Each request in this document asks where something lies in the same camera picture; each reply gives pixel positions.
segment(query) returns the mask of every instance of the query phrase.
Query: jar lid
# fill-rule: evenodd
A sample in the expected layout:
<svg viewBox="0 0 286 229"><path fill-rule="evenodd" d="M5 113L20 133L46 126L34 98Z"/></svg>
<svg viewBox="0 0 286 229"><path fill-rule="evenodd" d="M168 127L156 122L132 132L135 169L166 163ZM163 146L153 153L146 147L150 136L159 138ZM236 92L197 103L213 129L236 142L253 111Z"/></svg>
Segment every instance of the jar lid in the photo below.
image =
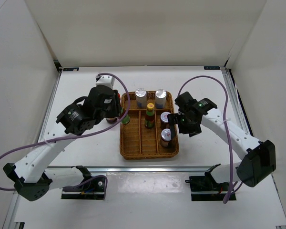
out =
<svg viewBox="0 0 286 229"><path fill-rule="evenodd" d="M158 97L159 99L163 99L166 97L166 91L163 89L159 89L156 91L156 97Z"/></svg>
<svg viewBox="0 0 286 229"><path fill-rule="evenodd" d="M149 103L149 104L147 105L147 110L148 110L148 111L153 111L153 110L154 110L154 104Z"/></svg>
<svg viewBox="0 0 286 229"><path fill-rule="evenodd" d="M140 87L135 91L135 95L138 97L144 97L146 95L146 90Z"/></svg>
<svg viewBox="0 0 286 229"><path fill-rule="evenodd" d="M170 113L169 113L169 112L163 112L163 113L160 115L160 118L161 118L161 121L162 121L162 122L168 123L167 115L170 115Z"/></svg>
<svg viewBox="0 0 286 229"><path fill-rule="evenodd" d="M162 132L161 132L161 138L164 140L164 141L171 141L171 130L170 129L164 129Z"/></svg>

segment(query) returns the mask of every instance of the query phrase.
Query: woven tray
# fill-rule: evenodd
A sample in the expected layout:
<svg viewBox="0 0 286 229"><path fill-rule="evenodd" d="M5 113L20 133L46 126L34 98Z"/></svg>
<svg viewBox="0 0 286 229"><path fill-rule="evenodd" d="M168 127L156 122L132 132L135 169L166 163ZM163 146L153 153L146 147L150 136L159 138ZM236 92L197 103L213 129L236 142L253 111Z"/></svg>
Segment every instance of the woven tray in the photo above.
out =
<svg viewBox="0 0 286 229"><path fill-rule="evenodd" d="M172 95L167 92L165 108L155 108L155 127L147 129L145 127L146 109L140 109L137 106L135 92L129 92L130 96L130 122L121 125L120 130L120 153L126 160L170 158L179 153L178 136L172 140L172 146L166 148L161 146L161 121L162 112L168 111L174 113ZM155 91L147 92L147 103L155 103ZM124 109L127 107L127 96L122 95L121 105Z"/></svg>

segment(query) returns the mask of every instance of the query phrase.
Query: spice jar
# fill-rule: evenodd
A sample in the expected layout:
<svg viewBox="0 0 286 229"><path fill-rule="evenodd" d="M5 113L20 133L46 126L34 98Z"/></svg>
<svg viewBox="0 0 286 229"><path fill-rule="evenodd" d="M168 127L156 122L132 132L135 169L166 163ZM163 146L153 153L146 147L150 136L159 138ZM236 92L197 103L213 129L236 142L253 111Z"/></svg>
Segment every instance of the spice jar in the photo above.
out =
<svg viewBox="0 0 286 229"><path fill-rule="evenodd" d="M140 87L135 91L135 99L139 108L146 108L147 92L144 88Z"/></svg>
<svg viewBox="0 0 286 229"><path fill-rule="evenodd" d="M164 129L161 132L161 141L160 141L161 145L163 147L170 147L171 142L172 142L171 130L170 129Z"/></svg>
<svg viewBox="0 0 286 229"><path fill-rule="evenodd" d="M156 108L162 109L165 108L166 103L166 91L163 89L159 89L155 93L155 105Z"/></svg>
<svg viewBox="0 0 286 229"><path fill-rule="evenodd" d="M162 129L162 130L169 128L168 119L167 119L167 116L168 116L169 114L170 114L169 112L163 112L163 113L160 115L161 129Z"/></svg>

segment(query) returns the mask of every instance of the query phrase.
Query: glass bottle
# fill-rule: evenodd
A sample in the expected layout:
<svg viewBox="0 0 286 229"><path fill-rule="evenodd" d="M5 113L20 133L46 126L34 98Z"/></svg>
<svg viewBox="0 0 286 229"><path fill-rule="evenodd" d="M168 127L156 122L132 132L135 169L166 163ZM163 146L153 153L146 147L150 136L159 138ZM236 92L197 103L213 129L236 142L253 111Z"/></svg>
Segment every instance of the glass bottle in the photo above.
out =
<svg viewBox="0 0 286 229"><path fill-rule="evenodd" d="M154 104L150 103L147 105L145 114L145 126L146 128L153 128L155 122L154 117Z"/></svg>

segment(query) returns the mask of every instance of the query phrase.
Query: silver can lid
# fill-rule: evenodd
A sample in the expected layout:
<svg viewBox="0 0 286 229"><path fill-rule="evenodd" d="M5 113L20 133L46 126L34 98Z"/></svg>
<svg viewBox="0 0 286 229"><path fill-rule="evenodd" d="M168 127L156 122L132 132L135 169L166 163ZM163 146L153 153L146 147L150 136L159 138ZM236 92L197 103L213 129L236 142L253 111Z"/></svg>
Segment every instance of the silver can lid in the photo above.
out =
<svg viewBox="0 0 286 229"><path fill-rule="evenodd" d="M161 132L161 138L164 140L164 141L171 141L171 130L170 129L164 129L162 132Z"/></svg>
<svg viewBox="0 0 286 229"><path fill-rule="evenodd" d="M156 97L158 97L159 99L163 99L166 97L166 90L163 89L159 89L156 91Z"/></svg>
<svg viewBox="0 0 286 229"><path fill-rule="evenodd" d="M140 87L135 91L135 95L138 97L144 97L146 95L146 90Z"/></svg>
<svg viewBox="0 0 286 229"><path fill-rule="evenodd" d="M169 115L169 114L170 114L169 112L163 112L163 113L160 115L161 121L164 122L164 123L168 123L167 115Z"/></svg>

